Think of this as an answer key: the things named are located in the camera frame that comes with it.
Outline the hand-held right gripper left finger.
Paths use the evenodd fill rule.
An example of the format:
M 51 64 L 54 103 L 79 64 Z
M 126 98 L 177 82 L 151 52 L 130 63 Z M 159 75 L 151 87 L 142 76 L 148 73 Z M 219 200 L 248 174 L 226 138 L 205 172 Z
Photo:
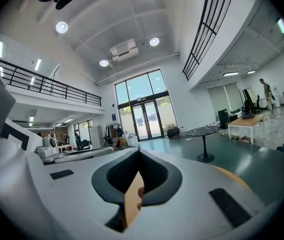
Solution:
M 45 165 L 31 155 L 31 177 L 36 188 L 36 211 L 44 212 L 31 224 L 41 240 L 138 240 L 140 232 L 128 228 L 115 231 L 106 223 L 117 213 L 116 204 L 105 202 L 92 186 L 92 175 L 100 166 L 121 158 L 130 149 L 96 158 Z

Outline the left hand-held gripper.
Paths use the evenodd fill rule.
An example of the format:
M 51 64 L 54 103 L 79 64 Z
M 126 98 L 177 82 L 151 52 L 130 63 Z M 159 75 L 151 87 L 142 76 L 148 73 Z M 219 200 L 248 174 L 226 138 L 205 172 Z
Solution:
M 58 157 L 59 151 L 57 147 L 51 145 L 51 138 L 41 137 L 30 130 L 19 126 L 9 119 L 5 120 L 1 134 L 1 138 L 7 139 L 15 143 L 24 151 L 36 153 L 43 163 L 70 163 L 88 160 L 94 156 L 108 155 L 114 152 L 112 147 L 102 147 L 96 149 L 83 149 L 64 153 L 63 157 Z

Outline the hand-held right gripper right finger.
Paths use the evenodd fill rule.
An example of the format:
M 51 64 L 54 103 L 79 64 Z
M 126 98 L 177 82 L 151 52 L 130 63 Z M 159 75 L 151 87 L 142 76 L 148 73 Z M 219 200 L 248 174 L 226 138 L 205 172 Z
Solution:
M 176 166 L 182 183 L 166 203 L 141 208 L 126 230 L 128 240 L 247 240 L 259 229 L 266 206 L 249 187 L 213 165 L 153 150 L 150 154 Z M 233 227 L 209 194 L 215 189 L 224 189 L 251 218 Z

